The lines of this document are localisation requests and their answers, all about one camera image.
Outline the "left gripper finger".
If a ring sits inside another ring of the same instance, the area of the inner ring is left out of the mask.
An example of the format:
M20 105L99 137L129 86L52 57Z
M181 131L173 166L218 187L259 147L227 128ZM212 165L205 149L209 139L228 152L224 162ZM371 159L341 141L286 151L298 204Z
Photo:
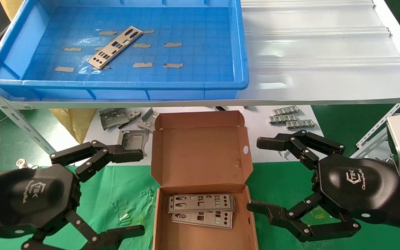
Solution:
M119 144L106 145L97 140L89 141L50 155L52 164L68 166L86 160L75 170L80 182L86 182L108 163L134 163L143 160L141 149L124 149Z
M81 250L117 250L123 240L140 237L145 233L142 225L110 229L97 234L74 210L65 214L65 219L82 234L87 242ZM62 250L55 246L44 244L46 232L37 231L33 236L21 245L22 250Z

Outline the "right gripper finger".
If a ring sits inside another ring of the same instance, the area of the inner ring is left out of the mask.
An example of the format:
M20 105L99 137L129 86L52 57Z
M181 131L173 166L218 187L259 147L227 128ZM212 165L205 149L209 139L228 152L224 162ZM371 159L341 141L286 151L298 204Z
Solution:
M289 151L309 170L315 170L319 162L318 156L311 152L312 149L327 156L334 153L342 155L345 151L343 144L306 130L300 130L292 134L279 133L274 138L259 137L257 139L257 148Z
M286 229L300 242L349 238L361 229L359 223L342 212L336 213L336 218L340 220L338 223L314 226L303 223L301 218L321 205L322 201L323 197L321 194L313 193L291 209L286 209L271 203L249 200L247 210L265 215L271 226Z

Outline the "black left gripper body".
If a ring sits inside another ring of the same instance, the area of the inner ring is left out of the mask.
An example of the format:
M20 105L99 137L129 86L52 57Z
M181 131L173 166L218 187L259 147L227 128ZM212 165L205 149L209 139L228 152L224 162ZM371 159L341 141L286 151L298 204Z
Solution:
M68 224L65 215L79 206L80 188L61 165L0 172L0 238L60 231Z

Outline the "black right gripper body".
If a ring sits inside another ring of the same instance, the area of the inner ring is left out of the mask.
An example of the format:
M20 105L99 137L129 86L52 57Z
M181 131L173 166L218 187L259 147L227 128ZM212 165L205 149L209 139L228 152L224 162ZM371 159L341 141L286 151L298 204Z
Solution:
M319 161L313 177L319 205L332 217L400 228L400 176L394 165L333 154Z

